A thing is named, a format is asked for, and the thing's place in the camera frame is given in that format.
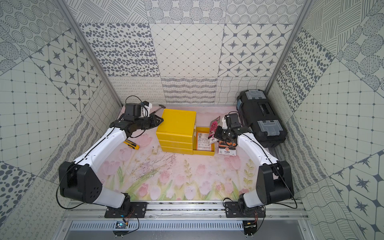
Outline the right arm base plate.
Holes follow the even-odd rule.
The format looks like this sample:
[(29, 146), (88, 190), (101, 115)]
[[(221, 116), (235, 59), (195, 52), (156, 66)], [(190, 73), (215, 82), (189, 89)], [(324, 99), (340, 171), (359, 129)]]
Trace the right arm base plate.
[(263, 206), (248, 208), (245, 204), (234, 201), (224, 201), (222, 204), (227, 218), (264, 218), (266, 215)]

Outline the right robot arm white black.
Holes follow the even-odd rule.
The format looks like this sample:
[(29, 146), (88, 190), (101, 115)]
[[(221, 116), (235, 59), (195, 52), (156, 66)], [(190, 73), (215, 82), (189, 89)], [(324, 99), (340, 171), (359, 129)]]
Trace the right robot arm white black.
[(256, 140), (245, 127), (217, 127), (214, 137), (226, 143), (234, 142), (258, 167), (256, 188), (242, 194), (239, 201), (247, 208), (276, 204), (294, 197), (291, 166), (280, 161)]

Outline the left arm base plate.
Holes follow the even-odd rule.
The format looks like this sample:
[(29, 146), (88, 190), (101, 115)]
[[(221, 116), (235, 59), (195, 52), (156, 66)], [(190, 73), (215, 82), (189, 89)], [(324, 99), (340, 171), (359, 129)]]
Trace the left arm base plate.
[(144, 218), (148, 202), (126, 202), (120, 208), (107, 207), (104, 217), (107, 219), (123, 218), (126, 216)]

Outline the dark orange fruit seed bag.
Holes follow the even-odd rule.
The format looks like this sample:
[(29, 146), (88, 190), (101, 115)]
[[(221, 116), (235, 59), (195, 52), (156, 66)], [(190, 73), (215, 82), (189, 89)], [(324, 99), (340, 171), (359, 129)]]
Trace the dark orange fruit seed bag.
[(225, 156), (236, 156), (236, 146), (234, 142), (218, 141), (218, 154)]

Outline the yellow plastic drawer cabinet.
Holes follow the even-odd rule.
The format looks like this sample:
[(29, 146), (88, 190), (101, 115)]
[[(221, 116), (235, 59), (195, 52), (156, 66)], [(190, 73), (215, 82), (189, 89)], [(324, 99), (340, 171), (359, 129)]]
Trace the yellow plastic drawer cabinet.
[(164, 122), (156, 131), (163, 152), (192, 155), (196, 136), (196, 117), (194, 111), (165, 109)]

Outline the orange white label seed bag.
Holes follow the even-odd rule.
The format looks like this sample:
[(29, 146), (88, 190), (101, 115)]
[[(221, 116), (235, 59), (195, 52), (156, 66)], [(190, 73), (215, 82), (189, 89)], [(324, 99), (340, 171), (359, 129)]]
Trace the orange white label seed bag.
[(197, 133), (197, 150), (198, 151), (212, 151), (212, 144), (208, 143), (208, 133)]

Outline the magenta flower seed bag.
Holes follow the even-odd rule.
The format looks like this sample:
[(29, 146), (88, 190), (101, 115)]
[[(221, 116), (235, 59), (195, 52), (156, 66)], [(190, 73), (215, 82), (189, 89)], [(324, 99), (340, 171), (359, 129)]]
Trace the magenta flower seed bag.
[(218, 126), (220, 125), (221, 117), (218, 116), (214, 120), (211, 121), (210, 123), (210, 132), (208, 136), (208, 143), (209, 144), (214, 144), (218, 141), (218, 139), (215, 137), (216, 130)]

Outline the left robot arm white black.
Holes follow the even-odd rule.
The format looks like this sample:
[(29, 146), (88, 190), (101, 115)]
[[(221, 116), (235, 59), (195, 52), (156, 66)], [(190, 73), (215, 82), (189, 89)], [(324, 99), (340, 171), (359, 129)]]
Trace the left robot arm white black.
[(132, 133), (158, 127), (163, 121), (163, 118), (152, 113), (148, 117), (120, 118), (112, 122), (101, 139), (84, 154), (60, 165), (57, 195), (87, 204), (121, 209), (129, 201), (129, 196), (104, 188), (97, 172), (112, 151), (130, 138)]

